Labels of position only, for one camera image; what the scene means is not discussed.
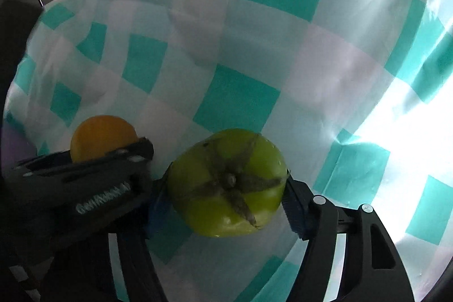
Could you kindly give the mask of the yellow pear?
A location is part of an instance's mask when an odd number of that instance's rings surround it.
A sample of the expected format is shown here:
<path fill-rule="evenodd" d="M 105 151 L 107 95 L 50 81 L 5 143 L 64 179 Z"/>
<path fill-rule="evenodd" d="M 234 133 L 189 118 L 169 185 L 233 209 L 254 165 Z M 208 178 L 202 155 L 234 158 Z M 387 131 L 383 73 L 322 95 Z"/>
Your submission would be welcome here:
<path fill-rule="evenodd" d="M 73 162 L 99 159 L 138 141 L 135 128 L 126 120 L 110 115 L 95 116 L 86 119 L 74 131 L 70 157 Z"/>

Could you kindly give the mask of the purple box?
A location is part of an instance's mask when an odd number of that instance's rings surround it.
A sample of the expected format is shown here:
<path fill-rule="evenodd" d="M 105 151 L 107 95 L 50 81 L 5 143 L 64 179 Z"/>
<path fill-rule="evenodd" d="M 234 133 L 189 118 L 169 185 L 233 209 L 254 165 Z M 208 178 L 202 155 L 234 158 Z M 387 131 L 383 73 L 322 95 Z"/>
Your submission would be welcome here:
<path fill-rule="evenodd" d="M 1 173 L 5 175 L 18 162 L 36 156 L 37 149 L 25 134 L 4 121 L 1 127 Z"/>

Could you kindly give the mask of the green tomato with calyx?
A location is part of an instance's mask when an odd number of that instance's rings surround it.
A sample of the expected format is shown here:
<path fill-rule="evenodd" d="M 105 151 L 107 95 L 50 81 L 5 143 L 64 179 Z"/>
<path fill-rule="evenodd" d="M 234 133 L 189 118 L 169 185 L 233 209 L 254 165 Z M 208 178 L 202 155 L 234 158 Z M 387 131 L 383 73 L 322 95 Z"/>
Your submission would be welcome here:
<path fill-rule="evenodd" d="M 193 232 L 236 237 L 270 223 L 289 169 L 281 151 L 262 134 L 228 129 L 180 154 L 164 178 L 174 209 Z"/>

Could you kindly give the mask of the teal white checkered tablecloth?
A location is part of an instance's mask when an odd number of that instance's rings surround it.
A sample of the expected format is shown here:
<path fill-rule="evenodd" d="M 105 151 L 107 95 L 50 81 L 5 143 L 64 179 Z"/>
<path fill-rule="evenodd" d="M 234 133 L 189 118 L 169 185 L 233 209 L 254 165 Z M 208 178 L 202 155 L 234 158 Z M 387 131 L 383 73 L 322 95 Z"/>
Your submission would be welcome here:
<path fill-rule="evenodd" d="M 417 301 L 452 258 L 452 0 L 54 0 L 5 119 L 47 154 L 100 114 L 150 139 L 153 177 L 262 133 L 314 192 L 374 208 Z"/>

